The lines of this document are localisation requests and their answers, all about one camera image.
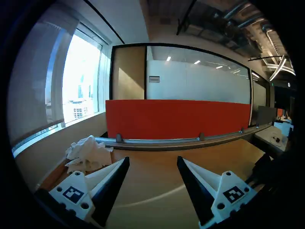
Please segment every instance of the orange privacy panel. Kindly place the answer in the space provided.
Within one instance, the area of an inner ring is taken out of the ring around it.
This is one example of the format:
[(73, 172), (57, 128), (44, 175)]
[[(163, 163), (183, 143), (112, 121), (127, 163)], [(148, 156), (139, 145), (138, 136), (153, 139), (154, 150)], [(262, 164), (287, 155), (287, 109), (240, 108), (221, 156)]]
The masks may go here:
[(279, 117), (282, 117), (282, 115), (283, 115), (283, 109), (279, 109), (279, 108), (278, 108), (278, 116), (279, 116)]
[(107, 100), (108, 136), (179, 139), (227, 134), (248, 127), (250, 104), (193, 100)]

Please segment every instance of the window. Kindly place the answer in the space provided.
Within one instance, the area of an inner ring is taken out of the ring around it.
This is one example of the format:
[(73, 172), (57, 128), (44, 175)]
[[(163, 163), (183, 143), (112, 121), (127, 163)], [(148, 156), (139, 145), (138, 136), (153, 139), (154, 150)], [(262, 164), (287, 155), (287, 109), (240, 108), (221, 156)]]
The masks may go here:
[(83, 32), (72, 37), (63, 74), (64, 122), (98, 112), (98, 74), (102, 46)]
[(8, 134), (14, 156), (65, 123), (105, 110), (110, 40), (86, 23), (51, 7), (20, 48), (8, 90)]

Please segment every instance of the white cloth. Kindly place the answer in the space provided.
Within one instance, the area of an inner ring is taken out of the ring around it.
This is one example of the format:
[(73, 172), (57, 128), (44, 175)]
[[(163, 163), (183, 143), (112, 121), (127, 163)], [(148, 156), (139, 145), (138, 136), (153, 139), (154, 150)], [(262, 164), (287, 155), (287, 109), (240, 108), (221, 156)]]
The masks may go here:
[(93, 171), (104, 165), (111, 164), (110, 152), (113, 147), (106, 148), (104, 143), (98, 144), (94, 136), (79, 140), (78, 143), (73, 142), (71, 147), (66, 150), (67, 159), (72, 160), (65, 164), (68, 173), (73, 171)]

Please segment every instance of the window sill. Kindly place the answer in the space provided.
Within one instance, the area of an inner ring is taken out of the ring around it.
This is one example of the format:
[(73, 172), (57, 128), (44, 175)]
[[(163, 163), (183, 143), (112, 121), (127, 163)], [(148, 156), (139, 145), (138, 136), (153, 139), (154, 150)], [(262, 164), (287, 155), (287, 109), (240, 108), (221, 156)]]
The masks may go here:
[(60, 130), (62, 130), (62, 129), (65, 129), (66, 127), (72, 126), (72, 125), (74, 125), (74, 124), (76, 124), (76, 123), (79, 123), (79, 122), (84, 121), (84, 120), (86, 120), (86, 119), (92, 118), (92, 117), (94, 117), (94, 116), (96, 116), (96, 115), (99, 115), (99, 114), (101, 114), (101, 113), (103, 113), (103, 112), (96, 112), (96, 113), (94, 113), (94, 114), (91, 114), (91, 115), (82, 117), (82, 118), (80, 118), (80, 119), (73, 120), (73, 121), (71, 121), (71, 122), (69, 122), (69, 123), (65, 123), (65, 125), (64, 125), (63, 127), (59, 124), (58, 127), (56, 127), (56, 128), (54, 128), (54, 129), (52, 129), (52, 130), (50, 130), (50, 131), (48, 131), (48, 132), (45, 132), (45, 133), (43, 133), (43, 134), (41, 134), (41, 135), (39, 135), (39, 136), (37, 136), (37, 137), (35, 137), (35, 138), (29, 140), (28, 142), (24, 143), (22, 146), (20, 146), (19, 148), (17, 148), (14, 152), (12, 152), (14, 158), (16, 158), (16, 157), (17, 157), (22, 151), (24, 151), (26, 148), (32, 146), (32, 145), (35, 144), (36, 142), (39, 142), (39, 141), (42, 140), (43, 138), (48, 137), (49, 135), (51, 135), (51, 134), (53, 134), (53, 133), (56, 133), (56, 132), (58, 132), (58, 131), (60, 131)]

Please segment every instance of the wooden desk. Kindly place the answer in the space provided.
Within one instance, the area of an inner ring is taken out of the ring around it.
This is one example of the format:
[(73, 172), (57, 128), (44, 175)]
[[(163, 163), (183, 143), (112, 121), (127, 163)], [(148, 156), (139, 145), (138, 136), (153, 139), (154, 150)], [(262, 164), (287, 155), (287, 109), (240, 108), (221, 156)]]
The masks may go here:
[(239, 139), (192, 150), (114, 150), (112, 162), (130, 157), (130, 167), (107, 220), (107, 228), (194, 228), (198, 217), (177, 168), (182, 156), (214, 173), (231, 170), (246, 180), (263, 152)]

